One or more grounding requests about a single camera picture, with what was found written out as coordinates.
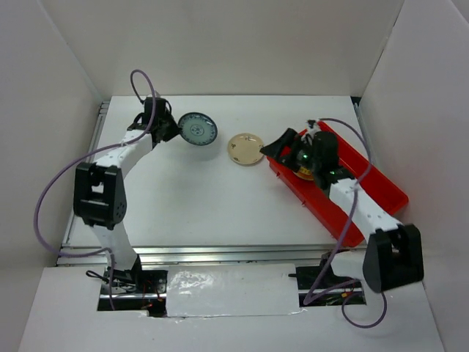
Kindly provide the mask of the yellow patterned plate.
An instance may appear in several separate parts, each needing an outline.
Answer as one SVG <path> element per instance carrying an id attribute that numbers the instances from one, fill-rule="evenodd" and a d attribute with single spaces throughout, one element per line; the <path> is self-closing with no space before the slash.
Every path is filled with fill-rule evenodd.
<path id="1" fill-rule="evenodd" d="M 298 171 L 294 172 L 294 174 L 302 180 L 307 180 L 307 181 L 314 180 L 313 173 L 309 169 L 304 168 L 302 166 L 299 168 Z"/>

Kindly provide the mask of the blue patterned plate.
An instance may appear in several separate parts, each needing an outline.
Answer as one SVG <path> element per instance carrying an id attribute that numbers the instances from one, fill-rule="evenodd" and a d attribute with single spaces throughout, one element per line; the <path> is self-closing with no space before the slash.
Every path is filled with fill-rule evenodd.
<path id="1" fill-rule="evenodd" d="M 218 136 L 218 127 L 206 114 L 189 112 L 178 121 L 181 137 L 189 144 L 207 146 Z"/>

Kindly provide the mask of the beige floral plate back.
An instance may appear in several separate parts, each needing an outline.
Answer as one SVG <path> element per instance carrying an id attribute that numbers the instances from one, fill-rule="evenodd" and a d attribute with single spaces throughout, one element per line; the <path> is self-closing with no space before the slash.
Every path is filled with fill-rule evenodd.
<path id="1" fill-rule="evenodd" d="M 239 133 L 233 136 L 227 145 L 229 158 L 241 166 L 258 164 L 264 155 L 260 150 L 264 142 L 260 137 L 252 133 Z"/>

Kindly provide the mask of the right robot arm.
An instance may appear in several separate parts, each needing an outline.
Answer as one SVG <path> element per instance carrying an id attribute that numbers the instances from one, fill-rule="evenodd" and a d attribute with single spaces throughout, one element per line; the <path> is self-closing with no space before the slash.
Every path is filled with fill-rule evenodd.
<path id="1" fill-rule="evenodd" d="M 362 185 L 374 173 L 358 174 L 342 154 L 344 140 L 330 128 L 291 128 L 261 147 L 270 168 L 336 239 L 319 269 L 321 283 L 357 279 L 375 293 L 424 278 L 421 233 L 386 211 Z"/>

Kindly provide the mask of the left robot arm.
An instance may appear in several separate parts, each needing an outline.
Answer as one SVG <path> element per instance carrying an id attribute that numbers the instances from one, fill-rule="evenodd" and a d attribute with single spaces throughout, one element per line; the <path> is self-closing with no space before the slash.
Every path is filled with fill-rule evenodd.
<path id="1" fill-rule="evenodd" d="M 74 214 L 91 228 L 101 247 L 109 250 L 108 269 L 129 293 L 144 286 L 145 275 L 123 224 L 128 209 L 124 179 L 157 144 L 179 134 L 169 102 L 146 98 L 144 111 L 136 116 L 116 147 L 75 168 Z"/>

